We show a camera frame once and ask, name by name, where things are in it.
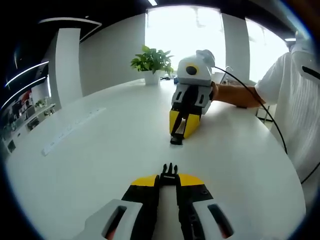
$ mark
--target white pot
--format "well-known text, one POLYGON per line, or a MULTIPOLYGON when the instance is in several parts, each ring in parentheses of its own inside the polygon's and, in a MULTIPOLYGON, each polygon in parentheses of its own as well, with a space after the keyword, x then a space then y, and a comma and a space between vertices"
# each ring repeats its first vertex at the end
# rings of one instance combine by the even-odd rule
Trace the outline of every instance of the white pot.
POLYGON ((145 85, 158 85, 160 81, 160 71, 153 74, 152 71, 143 71, 145 85))

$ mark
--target ceiling light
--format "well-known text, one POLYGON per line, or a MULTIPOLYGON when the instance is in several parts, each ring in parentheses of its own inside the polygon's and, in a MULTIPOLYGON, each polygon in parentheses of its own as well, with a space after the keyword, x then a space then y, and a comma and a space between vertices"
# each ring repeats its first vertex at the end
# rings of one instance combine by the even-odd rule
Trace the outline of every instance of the ceiling light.
POLYGON ((8 86, 9 83, 11 83, 11 82, 12 82, 13 80, 15 80, 16 78, 20 77, 22 74, 28 72, 29 70, 34 69, 34 68, 36 68, 36 67, 39 67, 39 66, 41 66, 41 65, 47 64, 47 63, 49 63, 49 61, 45 61, 45 62, 39 63, 39 64, 37 64, 37 65, 35 65, 35 66, 32 66, 32 67, 28 68, 27 70, 24 70, 23 72, 20 72, 17 76, 15 76, 15 77, 12 78, 10 81, 8 81, 8 82, 4 85, 4 87, 8 86))
POLYGON ((295 42, 296 41, 295 38, 285 38, 284 40, 286 40, 287 42, 295 42))
POLYGON ((152 6, 157 6, 158 3, 155 0, 148 0, 149 3, 151 3, 152 6))
POLYGON ((15 94, 13 94, 13 95, 2 105, 1 109, 3 109, 4 106, 5 106, 15 95, 17 95, 18 93, 20 93, 21 91, 23 91, 23 90, 26 89, 27 87, 31 86, 32 84, 35 84, 36 82, 39 82, 39 81, 41 81, 42 79, 45 79, 45 78, 46 78, 46 77, 44 76, 44 77, 42 77, 42 78, 40 78, 40 79, 38 79, 38 80, 36 80, 36 81, 28 84, 27 86, 21 88, 19 91, 17 91, 15 94))

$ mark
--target hand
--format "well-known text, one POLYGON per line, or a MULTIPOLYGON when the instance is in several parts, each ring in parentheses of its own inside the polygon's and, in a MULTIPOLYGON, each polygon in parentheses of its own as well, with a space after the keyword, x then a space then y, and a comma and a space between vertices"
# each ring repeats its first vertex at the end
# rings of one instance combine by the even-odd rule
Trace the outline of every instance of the hand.
POLYGON ((213 98, 211 100, 211 102, 212 102, 212 101, 216 100, 218 97, 219 87, 214 81, 211 82, 211 87, 212 87, 212 91, 213 91, 213 98))

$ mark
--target green leaves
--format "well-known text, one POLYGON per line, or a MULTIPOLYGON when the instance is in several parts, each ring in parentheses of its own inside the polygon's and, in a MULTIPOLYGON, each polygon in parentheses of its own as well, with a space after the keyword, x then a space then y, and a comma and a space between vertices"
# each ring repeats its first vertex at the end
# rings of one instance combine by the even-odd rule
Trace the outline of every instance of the green leaves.
POLYGON ((134 69, 140 71, 152 71, 155 73, 157 70, 166 71, 169 75, 174 70, 171 67, 170 58, 167 56, 171 51, 164 52, 163 50, 158 50, 155 48, 149 48, 145 45, 142 46, 142 54, 136 54, 138 58, 131 60, 131 66, 134 69))

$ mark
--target potted plant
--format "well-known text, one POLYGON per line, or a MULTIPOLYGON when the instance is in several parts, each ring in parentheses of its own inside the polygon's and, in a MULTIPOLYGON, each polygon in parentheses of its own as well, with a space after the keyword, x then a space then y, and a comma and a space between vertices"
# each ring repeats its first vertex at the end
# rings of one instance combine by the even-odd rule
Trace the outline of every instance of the potted plant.
POLYGON ((138 58, 131 61, 131 66, 138 72, 143 72, 146 85, 158 85, 160 79, 160 71, 165 71, 168 75, 174 71, 171 67, 170 51, 162 51, 155 48, 142 46, 142 54, 136 54, 138 58))

